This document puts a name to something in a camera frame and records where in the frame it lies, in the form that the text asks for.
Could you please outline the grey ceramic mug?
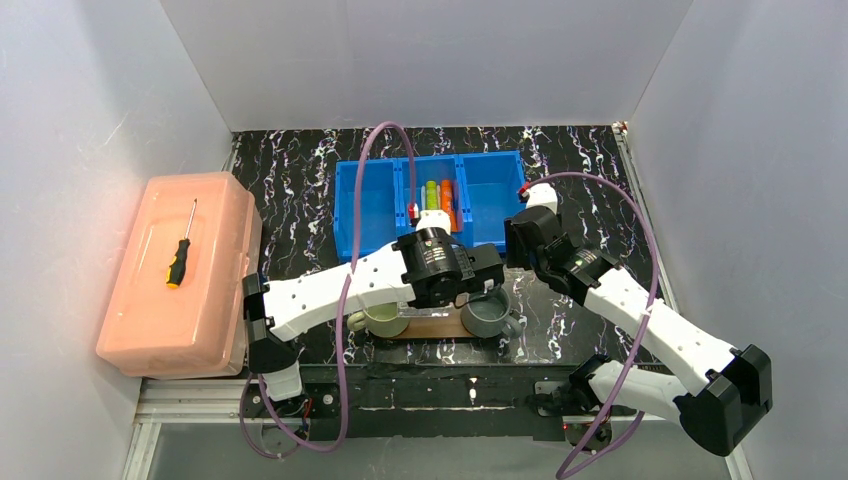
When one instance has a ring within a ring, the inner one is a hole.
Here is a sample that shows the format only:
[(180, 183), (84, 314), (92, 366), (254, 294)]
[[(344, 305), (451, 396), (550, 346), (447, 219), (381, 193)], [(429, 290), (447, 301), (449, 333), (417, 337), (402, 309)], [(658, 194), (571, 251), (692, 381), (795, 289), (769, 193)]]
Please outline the grey ceramic mug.
[(518, 317), (509, 295), (503, 288), (485, 294), (475, 294), (460, 309), (462, 325), (469, 333), (479, 338), (520, 337), (524, 327)]

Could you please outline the oval wooden tray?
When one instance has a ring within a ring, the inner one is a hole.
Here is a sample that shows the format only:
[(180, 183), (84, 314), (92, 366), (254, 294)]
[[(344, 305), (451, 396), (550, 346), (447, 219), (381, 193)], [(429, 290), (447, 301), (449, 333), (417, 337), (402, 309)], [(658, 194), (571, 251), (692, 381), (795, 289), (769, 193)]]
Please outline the oval wooden tray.
[(405, 317), (409, 323), (392, 340), (442, 340), (474, 338), (461, 321), (458, 311), (449, 311), (440, 316)]

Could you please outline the blue three-compartment plastic bin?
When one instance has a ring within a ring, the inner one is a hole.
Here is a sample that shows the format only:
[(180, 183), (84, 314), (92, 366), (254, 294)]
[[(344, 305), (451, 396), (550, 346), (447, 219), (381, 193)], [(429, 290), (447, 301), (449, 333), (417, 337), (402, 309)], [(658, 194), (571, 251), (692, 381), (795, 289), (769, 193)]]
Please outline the blue three-compartment plastic bin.
[[(517, 151), (418, 157), (416, 186), (452, 182), (455, 213), (463, 223), (454, 237), (467, 247), (491, 243), (505, 252), (503, 221), (523, 209), (517, 191), (525, 184)], [(336, 165), (333, 233), (338, 259), (351, 259), (354, 235), (354, 190), (358, 163)], [(366, 163), (361, 198), (360, 254), (369, 255), (412, 231), (407, 216), (410, 198), (408, 159), (371, 159)]]

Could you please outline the green toothpaste tube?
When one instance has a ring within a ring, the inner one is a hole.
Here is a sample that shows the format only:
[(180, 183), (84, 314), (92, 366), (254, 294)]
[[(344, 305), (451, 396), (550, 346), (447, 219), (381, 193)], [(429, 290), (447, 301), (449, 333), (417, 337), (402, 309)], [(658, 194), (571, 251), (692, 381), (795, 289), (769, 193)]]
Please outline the green toothpaste tube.
[(435, 181), (427, 181), (424, 193), (425, 209), (438, 210), (440, 208), (439, 185)]

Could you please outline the light green ceramic mug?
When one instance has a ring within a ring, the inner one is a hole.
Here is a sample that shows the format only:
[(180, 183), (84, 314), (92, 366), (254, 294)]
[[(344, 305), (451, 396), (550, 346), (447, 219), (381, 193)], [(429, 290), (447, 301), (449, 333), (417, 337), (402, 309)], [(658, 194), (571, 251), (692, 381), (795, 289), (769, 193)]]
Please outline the light green ceramic mug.
[(348, 316), (346, 324), (353, 332), (367, 330), (377, 337), (393, 338), (404, 332), (410, 322), (400, 315), (397, 303), (388, 303), (355, 312)]

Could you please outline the clear plastic holder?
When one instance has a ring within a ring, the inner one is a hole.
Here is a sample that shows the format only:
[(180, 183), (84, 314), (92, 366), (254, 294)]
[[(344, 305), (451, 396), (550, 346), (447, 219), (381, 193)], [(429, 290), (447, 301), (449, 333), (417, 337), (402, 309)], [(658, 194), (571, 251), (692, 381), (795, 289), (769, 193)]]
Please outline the clear plastic holder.
[(460, 314), (460, 310), (453, 304), (445, 307), (428, 307), (428, 308), (413, 308), (409, 305), (398, 306), (399, 318), (411, 319), (432, 319), (432, 318), (453, 318)]

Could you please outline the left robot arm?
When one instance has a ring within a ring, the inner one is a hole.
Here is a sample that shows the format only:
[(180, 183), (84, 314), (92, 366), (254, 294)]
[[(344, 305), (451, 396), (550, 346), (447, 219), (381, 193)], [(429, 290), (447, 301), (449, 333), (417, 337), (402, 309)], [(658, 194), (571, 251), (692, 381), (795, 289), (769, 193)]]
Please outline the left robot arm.
[(262, 379), (271, 400), (297, 397), (303, 386), (294, 341), (311, 328), (387, 303), (444, 307), (461, 294), (489, 292), (503, 282), (495, 245), (465, 247), (438, 227), (296, 279), (265, 281), (249, 274), (241, 281), (249, 371)]

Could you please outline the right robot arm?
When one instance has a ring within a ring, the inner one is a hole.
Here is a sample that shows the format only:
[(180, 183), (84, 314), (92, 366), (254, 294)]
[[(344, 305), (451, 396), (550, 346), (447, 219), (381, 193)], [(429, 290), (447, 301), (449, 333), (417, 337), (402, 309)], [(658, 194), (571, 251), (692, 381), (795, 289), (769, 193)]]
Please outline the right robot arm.
[(506, 260), (531, 270), (551, 290), (635, 337), (648, 314), (643, 346), (669, 373), (634, 368), (619, 391), (622, 363), (596, 355), (570, 378), (588, 407), (609, 399), (682, 427), (704, 450), (730, 455), (773, 406), (772, 362), (758, 346), (734, 347), (690, 323), (649, 292), (620, 261), (569, 238), (558, 215), (530, 207), (504, 222)]

